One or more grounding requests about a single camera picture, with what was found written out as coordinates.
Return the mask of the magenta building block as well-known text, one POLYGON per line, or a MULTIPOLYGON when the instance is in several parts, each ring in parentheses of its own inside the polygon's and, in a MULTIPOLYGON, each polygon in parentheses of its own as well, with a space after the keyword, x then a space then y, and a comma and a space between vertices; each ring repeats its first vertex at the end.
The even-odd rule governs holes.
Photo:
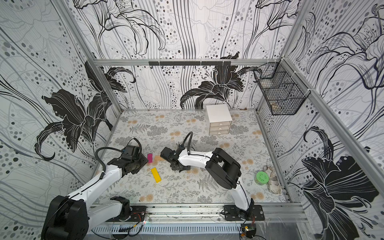
POLYGON ((153 154, 148 154, 147 159, 148 159, 148 163, 151 164, 154 160, 153 154))

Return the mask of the natural wood building block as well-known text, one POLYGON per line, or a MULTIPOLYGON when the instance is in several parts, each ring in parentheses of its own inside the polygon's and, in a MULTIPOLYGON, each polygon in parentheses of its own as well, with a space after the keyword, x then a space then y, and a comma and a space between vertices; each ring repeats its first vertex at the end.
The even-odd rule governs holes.
POLYGON ((164 159, 161 156, 155 156, 154 161, 164 161, 164 159))

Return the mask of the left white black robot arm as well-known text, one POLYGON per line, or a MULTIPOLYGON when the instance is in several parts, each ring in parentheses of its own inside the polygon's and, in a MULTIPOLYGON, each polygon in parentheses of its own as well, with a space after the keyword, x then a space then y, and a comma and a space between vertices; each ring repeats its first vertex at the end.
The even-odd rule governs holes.
POLYGON ((43 240, 82 240, 93 228, 110 219, 131 219, 133 209, 124 197, 115 196, 103 205, 92 206, 111 185, 127 174, 137 174, 148 163, 141 145, 126 145, 119 153, 120 157, 107 164, 101 162, 102 172, 78 190, 51 201, 41 233, 43 240))

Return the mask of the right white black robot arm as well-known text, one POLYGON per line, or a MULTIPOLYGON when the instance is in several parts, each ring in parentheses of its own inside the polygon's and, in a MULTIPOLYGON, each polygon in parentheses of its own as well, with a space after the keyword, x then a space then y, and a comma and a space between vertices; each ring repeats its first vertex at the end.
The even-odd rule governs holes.
POLYGON ((187 171, 191 167, 205 169, 218 185, 229 191, 239 211, 248 214, 254 205, 243 187, 240 164, 223 149, 197 152, 183 146, 177 150, 165 147, 160 156, 170 163, 173 171, 187 171))

